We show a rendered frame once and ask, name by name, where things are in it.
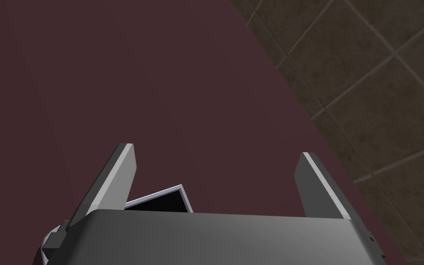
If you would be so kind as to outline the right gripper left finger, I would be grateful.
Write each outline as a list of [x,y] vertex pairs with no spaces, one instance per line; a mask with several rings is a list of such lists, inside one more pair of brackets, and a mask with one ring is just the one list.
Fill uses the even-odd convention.
[[68,225],[75,225],[97,209],[124,209],[136,169],[133,144],[118,144],[84,195]]

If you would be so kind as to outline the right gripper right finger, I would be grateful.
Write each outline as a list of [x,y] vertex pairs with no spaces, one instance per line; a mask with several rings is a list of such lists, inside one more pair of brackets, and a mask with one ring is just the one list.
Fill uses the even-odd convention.
[[294,179],[307,217],[351,219],[310,153],[300,155]]

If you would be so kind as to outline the black panel with white rim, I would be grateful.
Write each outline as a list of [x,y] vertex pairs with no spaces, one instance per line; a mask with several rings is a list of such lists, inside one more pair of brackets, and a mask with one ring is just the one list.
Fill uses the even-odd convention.
[[125,210],[192,213],[182,185],[137,198],[125,204]]

